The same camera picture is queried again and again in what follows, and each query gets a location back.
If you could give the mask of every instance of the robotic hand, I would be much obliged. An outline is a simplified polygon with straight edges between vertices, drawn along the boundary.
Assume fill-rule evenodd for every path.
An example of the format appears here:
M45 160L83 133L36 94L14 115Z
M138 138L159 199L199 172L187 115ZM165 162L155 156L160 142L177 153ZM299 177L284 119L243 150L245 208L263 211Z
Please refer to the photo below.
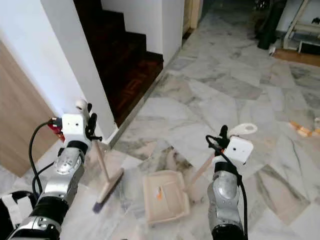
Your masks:
M65 148L61 148L54 163L54 173L40 195L28 218L13 231L8 240L58 240L61 225L78 190L84 174L85 155L91 148L97 115L89 116L92 105L85 101L76 104L78 114L64 114L62 123Z
M250 134L257 130L255 125L249 123L236 128L229 131L229 135L230 133ZM253 145L250 141L237 136L231 136L229 139L227 133L228 127L224 125L221 128L220 137L206 136L209 148L215 149L215 157L212 160L214 174L212 183L207 189L210 202L208 210L210 231L214 240L248 240L246 192L242 176L229 158L245 164L253 150ZM238 211L239 186L244 202L244 229Z

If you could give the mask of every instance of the staircase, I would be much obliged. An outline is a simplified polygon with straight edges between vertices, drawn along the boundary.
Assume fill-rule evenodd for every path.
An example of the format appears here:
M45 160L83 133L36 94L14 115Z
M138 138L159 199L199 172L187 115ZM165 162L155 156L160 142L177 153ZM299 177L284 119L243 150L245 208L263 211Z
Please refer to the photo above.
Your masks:
M100 0L73 0L118 127L163 69L163 56L147 51L146 35L126 32L123 13Z

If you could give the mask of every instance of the marble floor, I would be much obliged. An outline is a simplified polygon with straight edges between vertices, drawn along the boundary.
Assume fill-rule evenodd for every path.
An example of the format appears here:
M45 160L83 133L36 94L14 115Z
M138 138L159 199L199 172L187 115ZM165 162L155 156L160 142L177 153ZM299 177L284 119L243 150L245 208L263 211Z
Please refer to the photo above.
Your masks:
M245 122L258 126L247 137L254 150L239 169L249 239L318 238L320 135L303 137L289 121L314 127L320 116L320 68L277 60L258 49L251 9L243 1L215 1L114 148L105 152L109 172L122 166L125 173L100 214L92 207L104 179L95 155L88 157L62 240L211 240L206 192L212 168L190 190L189 216L153 226L146 224L142 179L169 169L182 172L187 183L212 154L205 136L218 135L224 124ZM27 188L32 177L28 172L16 178L2 169L0 175L8 182L2 192L12 185ZM243 218L241 197L238 207Z

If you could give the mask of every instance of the white plastic dustpan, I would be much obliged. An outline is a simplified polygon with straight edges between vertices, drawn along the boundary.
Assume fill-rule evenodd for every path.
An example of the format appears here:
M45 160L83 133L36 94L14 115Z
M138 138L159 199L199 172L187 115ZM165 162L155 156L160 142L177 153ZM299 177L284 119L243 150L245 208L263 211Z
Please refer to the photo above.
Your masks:
M163 170L143 177L145 216L148 224L162 223L190 213L181 172Z

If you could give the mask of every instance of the white wall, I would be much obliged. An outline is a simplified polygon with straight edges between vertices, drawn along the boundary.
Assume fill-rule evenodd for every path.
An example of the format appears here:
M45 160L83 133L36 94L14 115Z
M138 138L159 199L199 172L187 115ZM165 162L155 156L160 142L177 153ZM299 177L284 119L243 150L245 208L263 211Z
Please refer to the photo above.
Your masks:
M127 32L146 34L146 48L163 54L164 66L182 43L184 0L101 0L105 10L124 14Z
M146 34L146 49L162 54L161 0L101 0L102 8L124 14L127 32Z
M301 3L302 0L287 0L277 26L278 31L286 32L288 30L289 25L294 19ZM316 17L320 17L320 0L310 0L300 21L310 24Z
M91 100L81 89L40 0L0 0L0 38L55 114L75 111L78 99ZM101 129L108 137L106 128Z
M45 13L82 89L98 115L104 139L117 128L73 0L41 0Z
M184 0L162 0L162 50L164 65L182 44Z

